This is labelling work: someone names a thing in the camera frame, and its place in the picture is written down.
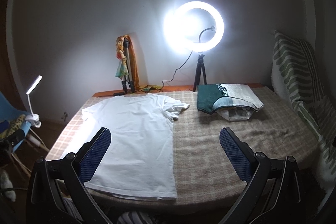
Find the white clip desk lamp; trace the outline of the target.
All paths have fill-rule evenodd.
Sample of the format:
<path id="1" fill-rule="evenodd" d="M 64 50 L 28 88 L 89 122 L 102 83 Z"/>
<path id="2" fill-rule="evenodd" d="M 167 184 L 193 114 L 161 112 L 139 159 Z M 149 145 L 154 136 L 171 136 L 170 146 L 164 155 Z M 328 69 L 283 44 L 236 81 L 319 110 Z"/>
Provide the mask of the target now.
<path id="1" fill-rule="evenodd" d="M 27 98 L 29 118 L 28 121 L 32 124 L 31 129 L 35 129 L 36 133 L 41 134 L 44 146 L 50 149 L 48 141 L 48 122 L 46 121 L 46 102 L 43 94 L 43 76 L 40 73 L 35 73 L 26 81 L 25 96 Z"/>

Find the green striped white cloth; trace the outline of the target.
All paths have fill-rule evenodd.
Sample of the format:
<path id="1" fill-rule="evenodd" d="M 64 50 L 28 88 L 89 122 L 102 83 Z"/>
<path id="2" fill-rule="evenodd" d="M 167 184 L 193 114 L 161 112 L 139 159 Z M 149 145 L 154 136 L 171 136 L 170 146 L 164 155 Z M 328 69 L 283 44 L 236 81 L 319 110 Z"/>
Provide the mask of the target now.
<path id="1" fill-rule="evenodd" d="M 335 107 L 318 73 L 314 49 L 304 39 L 274 32 L 272 85 L 318 140 L 317 177 L 326 190 L 335 187 Z"/>

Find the folded green clothes stack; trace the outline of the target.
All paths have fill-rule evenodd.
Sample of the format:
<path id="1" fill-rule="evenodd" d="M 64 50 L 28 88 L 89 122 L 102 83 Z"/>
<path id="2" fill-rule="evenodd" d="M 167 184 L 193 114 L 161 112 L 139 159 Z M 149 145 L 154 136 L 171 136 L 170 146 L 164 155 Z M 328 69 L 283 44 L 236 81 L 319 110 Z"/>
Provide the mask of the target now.
<path id="1" fill-rule="evenodd" d="M 237 107 L 258 112 L 264 107 L 264 104 L 248 85 L 208 84 L 198 86 L 198 111 L 211 115 L 220 109 L 235 109 Z"/>

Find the beige checkered blanket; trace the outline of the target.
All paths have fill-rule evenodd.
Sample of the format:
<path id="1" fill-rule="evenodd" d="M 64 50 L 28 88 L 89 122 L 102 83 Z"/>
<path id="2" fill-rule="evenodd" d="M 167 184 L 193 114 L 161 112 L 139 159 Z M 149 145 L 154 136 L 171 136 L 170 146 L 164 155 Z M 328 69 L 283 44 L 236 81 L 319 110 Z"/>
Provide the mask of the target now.
<path id="1" fill-rule="evenodd" d="M 262 151 L 274 159 L 292 155 L 300 168 L 309 167 L 318 150 L 313 133 L 270 89 L 256 88 L 254 92 L 264 107 L 249 120 L 240 122 L 229 122 L 217 114 L 198 111 L 197 94 L 194 92 L 157 93 L 189 104 L 173 125 L 173 174 L 177 198 L 131 199 L 87 187 L 90 194 L 103 205 L 126 207 L 194 210 L 216 205 L 229 206 L 242 192 L 245 183 L 238 178 L 219 143 L 219 133 L 224 127 L 231 128 L 254 151 Z M 77 152 L 92 139 L 81 133 L 84 123 L 82 110 L 106 99 L 91 98 L 86 102 L 59 136 L 47 155 L 48 160 L 61 159 L 69 152 Z"/>

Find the white t-shirt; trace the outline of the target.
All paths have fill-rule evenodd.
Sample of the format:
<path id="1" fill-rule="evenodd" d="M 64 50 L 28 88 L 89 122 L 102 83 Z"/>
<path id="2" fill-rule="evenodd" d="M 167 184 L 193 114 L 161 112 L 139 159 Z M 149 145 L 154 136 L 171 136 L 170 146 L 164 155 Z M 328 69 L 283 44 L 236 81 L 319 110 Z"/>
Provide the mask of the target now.
<path id="1" fill-rule="evenodd" d="M 100 128 L 112 141 L 85 186 L 131 199 L 175 200 L 173 125 L 189 104 L 148 94 L 113 97 L 82 110 L 82 135 Z"/>

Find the black mini tripod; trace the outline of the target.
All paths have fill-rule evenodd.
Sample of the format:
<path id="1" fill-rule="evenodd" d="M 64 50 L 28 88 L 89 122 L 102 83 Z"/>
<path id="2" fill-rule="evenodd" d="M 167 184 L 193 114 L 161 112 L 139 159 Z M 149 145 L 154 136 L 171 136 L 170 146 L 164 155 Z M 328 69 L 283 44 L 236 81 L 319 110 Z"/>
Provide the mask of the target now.
<path id="1" fill-rule="evenodd" d="M 198 54 L 198 62 L 197 67 L 195 71 L 195 79 L 194 79 L 194 85 L 193 85 L 193 92 L 196 91 L 197 86 L 200 84 L 201 76 L 203 76 L 203 82 L 206 85 L 207 79 L 206 79 L 206 70 L 205 70 L 205 64 L 204 64 L 204 57 L 205 55 L 203 53 Z"/>

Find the blue chair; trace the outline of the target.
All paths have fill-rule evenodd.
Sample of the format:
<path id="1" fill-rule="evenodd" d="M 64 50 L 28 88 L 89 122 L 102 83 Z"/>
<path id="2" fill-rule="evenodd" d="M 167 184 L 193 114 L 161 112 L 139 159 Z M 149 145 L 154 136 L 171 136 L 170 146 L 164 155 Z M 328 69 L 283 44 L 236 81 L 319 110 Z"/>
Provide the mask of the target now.
<path id="1" fill-rule="evenodd" d="M 1 118 L 1 121 L 14 120 L 14 119 L 18 118 L 18 116 L 20 116 L 21 114 L 28 115 L 29 113 L 27 111 L 16 109 L 14 106 L 11 105 L 11 103 L 6 99 L 6 97 L 0 92 L 0 115 L 1 115 L 0 118 Z M 31 125 L 29 123 L 27 123 L 25 120 L 23 120 L 23 124 L 22 124 L 21 129 L 24 131 L 25 136 L 23 137 L 23 139 L 20 142 L 18 142 L 17 145 L 14 146 L 13 152 L 15 152 L 19 148 L 19 146 L 23 143 L 23 140 L 25 139 L 25 137 L 28 134 L 30 126 Z"/>

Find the white folded cloth underneath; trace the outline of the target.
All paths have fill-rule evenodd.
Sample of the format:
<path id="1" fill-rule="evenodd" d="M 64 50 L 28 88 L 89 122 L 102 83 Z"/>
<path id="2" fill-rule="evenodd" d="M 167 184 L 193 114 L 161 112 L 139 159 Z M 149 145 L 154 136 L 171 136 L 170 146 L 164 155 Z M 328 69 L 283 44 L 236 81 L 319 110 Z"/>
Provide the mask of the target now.
<path id="1" fill-rule="evenodd" d="M 219 109 L 217 114 L 229 122 L 246 121 L 251 118 L 254 111 L 248 108 Z"/>

